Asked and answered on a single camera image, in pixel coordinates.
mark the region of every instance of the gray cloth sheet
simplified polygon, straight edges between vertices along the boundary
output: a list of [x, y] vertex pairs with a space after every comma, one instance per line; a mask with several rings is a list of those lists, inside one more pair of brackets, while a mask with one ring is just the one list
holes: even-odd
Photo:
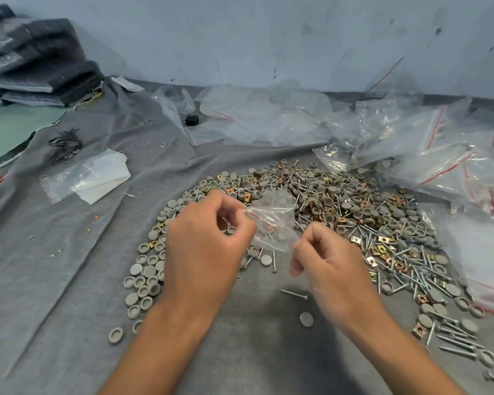
[[[151, 92], [158, 87], [140, 84]], [[84, 149], [72, 161], [48, 166], [53, 150], [47, 140], [71, 128], [80, 129]], [[161, 143], [168, 146], [161, 149]], [[51, 205], [40, 175], [103, 147], [125, 153], [132, 177], [93, 206], [75, 195]], [[95, 393], [131, 343], [133, 321], [124, 305], [129, 290], [122, 283], [159, 211], [208, 175], [244, 172], [282, 158], [299, 159], [302, 166], [316, 160], [311, 146], [217, 142], [193, 149], [150, 94], [127, 93], [111, 80], [101, 100], [37, 132], [0, 184], [0, 394]], [[178, 393], [390, 393], [358, 349], [330, 327], [312, 297], [306, 301], [279, 291], [311, 295], [306, 277], [290, 277], [288, 254], [277, 253], [277, 267], [272, 274], [254, 262], [242, 273]], [[418, 311], [409, 294], [381, 298], [411, 330]], [[448, 309], [454, 317], [464, 315], [453, 305]], [[309, 329], [300, 325], [303, 311], [315, 317]], [[477, 322], [479, 341], [494, 350], [494, 316]], [[110, 346], [108, 333], [119, 325], [125, 339]], [[433, 357], [465, 389], [494, 393], [480, 364], [439, 351], [438, 342], [430, 346]]]

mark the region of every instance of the pile of hardware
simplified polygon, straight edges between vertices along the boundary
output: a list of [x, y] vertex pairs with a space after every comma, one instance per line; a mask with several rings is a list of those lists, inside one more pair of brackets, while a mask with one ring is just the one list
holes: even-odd
[[[200, 181], [181, 198], [170, 200], [160, 212], [157, 225], [149, 232], [149, 241], [138, 246], [139, 256], [130, 268], [131, 276], [123, 282], [126, 289], [132, 289], [125, 299], [129, 307], [128, 318], [138, 318], [142, 311], [151, 307], [152, 298], [160, 293], [160, 283], [164, 282], [166, 233], [172, 219], [190, 202], [199, 202], [211, 190], [218, 189], [247, 206], [256, 206], [264, 195], [282, 189], [296, 200], [295, 230], [303, 232], [312, 222], [327, 225], [361, 248], [363, 262], [368, 265], [370, 278], [379, 294], [391, 296], [402, 290], [412, 293], [421, 312], [412, 333], [425, 340], [425, 347], [428, 348], [433, 337], [437, 337], [455, 347], [439, 346], [441, 350], [493, 367], [494, 352], [475, 342], [478, 326], [474, 321], [456, 320], [448, 314], [445, 307], [448, 302], [474, 318], [483, 318], [485, 312], [469, 300], [466, 283], [461, 278], [451, 277], [449, 259], [440, 252], [436, 231], [418, 210], [413, 194], [407, 194], [402, 188], [397, 192], [379, 192], [375, 180], [365, 177], [369, 173], [366, 168], [359, 168], [355, 174], [341, 172], [336, 175], [318, 169], [315, 162], [309, 169], [298, 167], [297, 163], [298, 160], [288, 165], [283, 159], [258, 170], [251, 168], [247, 173], [222, 172]], [[232, 235], [234, 230], [229, 226], [224, 234]], [[279, 238], [278, 228], [271, 230], [270, 225], [268, 230], [260, 230], [257, 235]], [[256, 246], [247, 250], [240, 271], [247, 269], [253, 259], [264, 266], [272, 265], [272, 272], [277, 272], [275, 252]], [[466, 297], [462, 296], [462, 287]], [[282, 292], [307, 299], [307, 295]], [[304, 326], [313, 325], [309, 312], [302, 313], [300, 321]], [[142, 320], [136, 321], [132, 331], [137, 333], [141, 324]], [[123, 335], [121, 327], [112, 330], [110, 343], [119, 343]], [[484, 377], [494, 381], [488, 371]]]

